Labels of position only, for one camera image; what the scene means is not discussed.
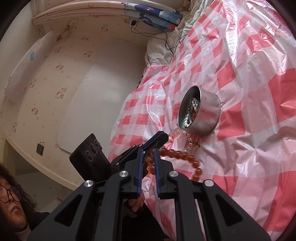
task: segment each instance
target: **stainless steel container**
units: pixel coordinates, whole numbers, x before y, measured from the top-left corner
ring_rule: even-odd
[[[185,127],[184,119],[188,113],[189,102],[191,98],[196,98],[200,105],[197,109],[197,115],[190,126]],[[192,86],[185,94],[179,114],[178,125],[181,130],[189,133],[196,133],[204,137],[210,134],[216,127],[221,113],[220,99],[214,93],[211,93],[198,86]]]

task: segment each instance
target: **plastic tablecloth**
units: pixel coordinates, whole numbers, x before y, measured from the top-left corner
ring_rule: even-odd
[[[200,181],[214,180],[275,240],[296,211],[296,41],[264,0],[214,1],[178,46],[169,65],[147,68],[126,99],[108,159],[157,131],[177,131],[177,115],[193,85],[217,94],[222,113],[215,130],[191,150]],[[183,150],[185,136],[168,148]],[[168,159],[192,177],[191,165]],[[143,179],[145,202],[176,239],[173,200],[156,195],[155,177]]]

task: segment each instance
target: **triangular cutout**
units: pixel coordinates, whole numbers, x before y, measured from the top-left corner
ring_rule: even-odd
[[[55,221],[70,227],[76,214],[82,195],[76,196],[64,209],[57,215]]]
[[[227,226],[232,226],[242,221],[242,216],[237,213],[220,195],[216,195],[216,200],[221,209],[223,218]]]

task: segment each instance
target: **metal bolt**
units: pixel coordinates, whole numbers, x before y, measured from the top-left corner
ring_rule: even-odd
[[[212,181],[212,180],[205,180],[205,185],[207,186],[207,187],[212,187],[213,185],[214,185],[214,182]]]
[[[127,176],[128,176],[128,171],[121,171],[121,172],[119,173],[119,175],[120,175],[121,177],[127,177]]]
[[[92,180],[87,180],[84,182],[84,186],[89,188],[94,184],[94,182]]]
[[[177,176],[179,175],[179,173],[178,173],[177,171],[170,171],[170,172],[169,172],[169,175],[170,175],[171,177],[177,177]]]

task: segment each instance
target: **black plug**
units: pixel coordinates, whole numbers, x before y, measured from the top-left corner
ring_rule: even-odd
[[[133,27],[133,26],[135,26],[137,24],[137,21],[136,20],[133,20],[132,22],[131,22],[131,26]]]

